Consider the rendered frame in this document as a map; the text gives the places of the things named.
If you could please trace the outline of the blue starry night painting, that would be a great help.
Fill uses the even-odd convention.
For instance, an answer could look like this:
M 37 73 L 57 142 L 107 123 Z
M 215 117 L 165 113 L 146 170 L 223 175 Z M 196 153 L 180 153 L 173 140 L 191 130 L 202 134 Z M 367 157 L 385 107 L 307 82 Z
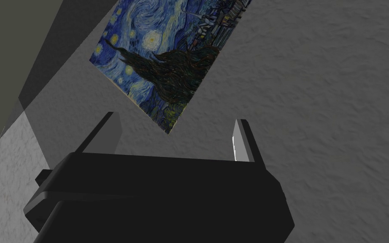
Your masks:
M 90 63 L 170 134 L 252 0 L 118 0 Z

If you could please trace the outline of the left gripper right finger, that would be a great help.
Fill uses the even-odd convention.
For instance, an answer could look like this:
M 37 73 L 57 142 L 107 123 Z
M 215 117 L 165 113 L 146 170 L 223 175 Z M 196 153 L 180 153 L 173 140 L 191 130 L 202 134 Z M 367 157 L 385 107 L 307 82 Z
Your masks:
M 232 145 L 235 161 L 262 162 L 258 144 L 246 119 L 236 119 Z

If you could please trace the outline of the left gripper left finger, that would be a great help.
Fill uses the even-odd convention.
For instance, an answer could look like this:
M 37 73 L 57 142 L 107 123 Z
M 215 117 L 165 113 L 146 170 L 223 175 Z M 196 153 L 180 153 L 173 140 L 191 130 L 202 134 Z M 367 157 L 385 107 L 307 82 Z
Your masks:
M 121 135 L 122 126 L 119 114 L 107 112 L 76 149 L 76 153 L 115 154 Z

